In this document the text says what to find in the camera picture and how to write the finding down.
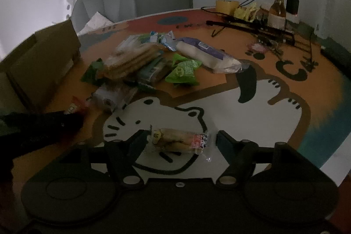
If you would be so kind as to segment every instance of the cracker package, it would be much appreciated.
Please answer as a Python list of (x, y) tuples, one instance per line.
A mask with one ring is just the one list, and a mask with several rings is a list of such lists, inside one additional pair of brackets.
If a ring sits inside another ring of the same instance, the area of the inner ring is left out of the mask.
[(119, 80), (139, 70), (161, 55), (156, 43), (145, 43), (132, 49), (116, 50), (104, 62), (104, 75), (110, 80)]

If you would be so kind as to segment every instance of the bottle label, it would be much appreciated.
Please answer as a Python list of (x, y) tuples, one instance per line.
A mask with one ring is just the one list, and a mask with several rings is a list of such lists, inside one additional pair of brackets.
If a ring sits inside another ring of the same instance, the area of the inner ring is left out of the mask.
[(285, 17), (269, 14), (268, 15), (268, 26), (277, 28), (277, 29), (284, 29), (285, 25)]

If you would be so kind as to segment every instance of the blue painted circle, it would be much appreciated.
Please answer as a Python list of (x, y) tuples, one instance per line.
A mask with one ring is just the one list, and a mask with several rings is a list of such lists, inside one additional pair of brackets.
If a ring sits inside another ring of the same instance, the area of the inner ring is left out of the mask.
[(187, 22), (188, 18), (185, 16), (170, 16), (160, 19), (157, 24), (160, 25), (174, 25)]

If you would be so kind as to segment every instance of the screw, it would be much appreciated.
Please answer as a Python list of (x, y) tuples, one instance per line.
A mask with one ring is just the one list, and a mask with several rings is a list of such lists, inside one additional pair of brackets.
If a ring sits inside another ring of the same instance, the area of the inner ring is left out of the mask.
[(183, 182), (178, 182), (175, 184), (176, 187), (185, 187), (185, 183)]
[(226, 185), (235, 184), (236, 178), (234, 178), (233, 176), (223, 176), (219, 179), (219, 182), (221, 184), (226, 184)]

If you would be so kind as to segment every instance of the glass bottle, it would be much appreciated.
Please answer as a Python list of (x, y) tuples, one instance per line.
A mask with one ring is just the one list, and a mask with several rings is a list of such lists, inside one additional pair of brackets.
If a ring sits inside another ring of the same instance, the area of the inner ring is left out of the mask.
[(285, 10), (284, 0), (275, 0), (268, 14), (268, 26), (277, 29), (284, 29), (287, 11)]

